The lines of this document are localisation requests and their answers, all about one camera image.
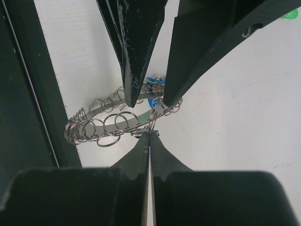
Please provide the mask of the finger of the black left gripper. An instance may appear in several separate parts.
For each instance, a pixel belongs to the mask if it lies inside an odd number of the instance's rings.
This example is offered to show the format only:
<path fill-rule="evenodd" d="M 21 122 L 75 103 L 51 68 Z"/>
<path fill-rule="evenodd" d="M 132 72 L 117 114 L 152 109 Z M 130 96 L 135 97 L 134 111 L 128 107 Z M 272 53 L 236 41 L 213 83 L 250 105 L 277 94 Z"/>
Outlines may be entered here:
<path fill-rule="evenodd" d="M 165 0 L 99 0 L 104 24 L 115 50 L 125 100 L 134 107 L 165 17 Z"/>
<path fill-rule="evenodd" d="M 182 0 L 174 19 L 164 104 L 174 105 L 218 61 L 299 0 Z"/>

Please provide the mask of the metal disc with key rings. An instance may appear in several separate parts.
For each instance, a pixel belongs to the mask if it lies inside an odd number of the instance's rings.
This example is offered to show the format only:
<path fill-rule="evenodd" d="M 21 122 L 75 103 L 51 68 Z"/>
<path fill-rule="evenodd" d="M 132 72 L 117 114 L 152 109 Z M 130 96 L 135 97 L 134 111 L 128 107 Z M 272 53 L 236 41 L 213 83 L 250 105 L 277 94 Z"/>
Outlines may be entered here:
<path fill-rule="evenodd" d="M 99 147 L 110 147 L 118 143 L 122 135 L 130 134 L 138 128 L 149 126 L 154 129 L 157 119 L 177 113 L 183 103 L 180 98 L 175 105 L 166 106 L 163 103 L 164 89 L 162 84 L 145 81 L 137 104 L 148 104 L 148 98 L 161 97 L 161 100 L 156 107 L 149 108 L 142 114 L 135 114 L 129 109 L 123 87 L 105 99 L 95 99 L 87 111 L 80 108 L 68 120 L 64 138 L 73 145 L 95 142 Z"/>

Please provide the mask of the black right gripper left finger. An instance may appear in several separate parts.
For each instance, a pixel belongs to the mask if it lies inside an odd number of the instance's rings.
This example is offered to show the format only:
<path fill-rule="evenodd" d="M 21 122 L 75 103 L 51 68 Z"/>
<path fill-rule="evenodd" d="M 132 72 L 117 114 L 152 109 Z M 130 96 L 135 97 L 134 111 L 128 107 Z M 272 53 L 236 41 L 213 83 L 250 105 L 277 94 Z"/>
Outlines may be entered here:
<path fill-rule="evenodd" d="M 144 226 L 150 135 L 108 168 L 19 173 L 0 205 L 3 226 Z"/>

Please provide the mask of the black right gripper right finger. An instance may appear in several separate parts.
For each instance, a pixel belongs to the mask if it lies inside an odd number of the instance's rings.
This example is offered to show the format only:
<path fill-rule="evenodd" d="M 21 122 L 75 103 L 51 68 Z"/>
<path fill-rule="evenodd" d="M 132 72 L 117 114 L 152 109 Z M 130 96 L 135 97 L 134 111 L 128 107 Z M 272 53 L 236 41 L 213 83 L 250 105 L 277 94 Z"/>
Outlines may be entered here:
<path fill-rule="evenodd" d="M 194 171 L 150 134 L 157 226 L 297 226 L 277 178 L 266 171 Z"/>

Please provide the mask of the black tag silver key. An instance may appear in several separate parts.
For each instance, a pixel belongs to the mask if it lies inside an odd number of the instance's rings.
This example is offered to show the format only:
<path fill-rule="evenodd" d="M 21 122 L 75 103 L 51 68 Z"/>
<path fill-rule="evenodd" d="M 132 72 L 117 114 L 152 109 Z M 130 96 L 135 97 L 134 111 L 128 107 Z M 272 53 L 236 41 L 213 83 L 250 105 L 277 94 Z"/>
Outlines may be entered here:
<path fill-rule="evenodd" d="M 143 128 L 138 128 L 135 131 L 131 132 L 130 135 L 139 139 L 144 133 L 155 133 L 159 136 L 159 131 L 155 129 L 150 129 L 149 126 L 145 126 Z"/>

